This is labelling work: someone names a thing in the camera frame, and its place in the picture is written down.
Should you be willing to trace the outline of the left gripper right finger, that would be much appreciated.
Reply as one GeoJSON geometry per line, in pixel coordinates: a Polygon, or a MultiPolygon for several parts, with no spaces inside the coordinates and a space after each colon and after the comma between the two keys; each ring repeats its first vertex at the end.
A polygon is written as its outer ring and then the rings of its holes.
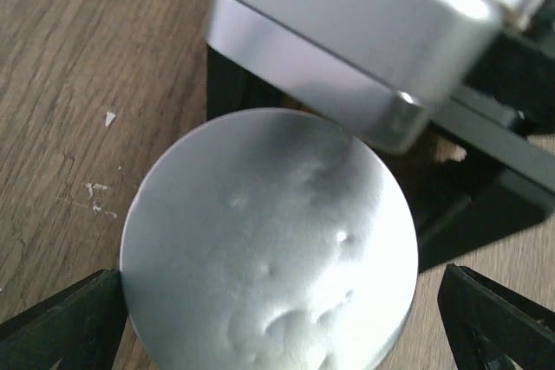
{"type": "Polygon", "coordinates": [[[459,369],[553,369],[554,312],[450,263],[437,297],[459,369]]]}

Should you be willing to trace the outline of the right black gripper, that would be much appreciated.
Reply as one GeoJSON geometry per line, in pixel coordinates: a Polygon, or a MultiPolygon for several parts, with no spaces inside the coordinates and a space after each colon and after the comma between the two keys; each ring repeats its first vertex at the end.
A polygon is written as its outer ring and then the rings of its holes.
{"type": "MultiPolygon", "coordinates": [[[[518,110],[536,127],[554,126],[554,11],[532,28],[506,30],[464,85],[518,110]]],[[[441,136],[462,147],[461,161],[441,163],[411,202],[419,268],[543,223],[554,212],[554,157],[513,131],[516,113],[501,105],[451,100],[433,118],[441,136]]]]}

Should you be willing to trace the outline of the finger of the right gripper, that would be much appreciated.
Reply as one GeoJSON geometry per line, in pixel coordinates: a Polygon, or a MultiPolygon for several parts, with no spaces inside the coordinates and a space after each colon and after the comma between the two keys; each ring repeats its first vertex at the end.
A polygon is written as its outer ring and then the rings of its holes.
{"type": "Polygon", "coordinates": [[[206,68],[207,120],[257,107],[299,109],[298,101],[211,47],[207,48],[206,68]]]}

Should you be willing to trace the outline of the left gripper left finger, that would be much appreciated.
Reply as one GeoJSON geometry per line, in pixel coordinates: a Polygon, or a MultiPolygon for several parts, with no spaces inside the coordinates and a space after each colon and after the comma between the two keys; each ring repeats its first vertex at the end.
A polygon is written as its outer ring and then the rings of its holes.
{"type": "Polygon", "coordinates": [[[2,369],[110,369],[127,308],[117,269],[101,269],[1,324],[2,369]]]}

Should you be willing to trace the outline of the round grey lid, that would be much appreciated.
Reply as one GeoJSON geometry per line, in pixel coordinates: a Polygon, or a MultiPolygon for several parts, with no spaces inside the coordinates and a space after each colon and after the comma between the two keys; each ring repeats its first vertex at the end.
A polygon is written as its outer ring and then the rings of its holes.
{"type": "Polygon", "coordinates": [[[122,233],[134,330],[161,369],[373,369],[418,273],[408,202],[338,125],[282,108],[211,120],[142,182],[122,233]]]}

